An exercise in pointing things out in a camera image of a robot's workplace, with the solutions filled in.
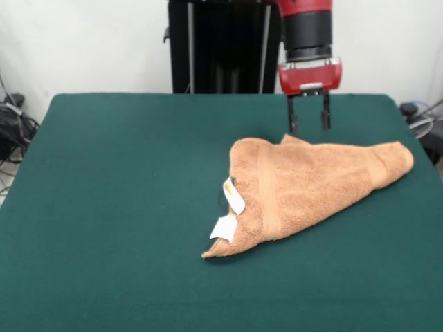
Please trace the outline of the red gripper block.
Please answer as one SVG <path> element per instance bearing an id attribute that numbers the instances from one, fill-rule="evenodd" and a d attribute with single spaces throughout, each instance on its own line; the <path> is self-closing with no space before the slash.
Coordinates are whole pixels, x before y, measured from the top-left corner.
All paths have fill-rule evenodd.
<path id="1" fill-rule="evenodd" d="M 317 59 L 306 62 L 287 62 L 278 66 L 282 92 L 287 95 L 289 132 L 298 133 L 298 116 L 294 99 L 307 91 L 322 91 L 323 110 L 321 121 L 323 131 L 331 129 L 330 94 L 341 84 L 343 64 L 340 57 Z"/>

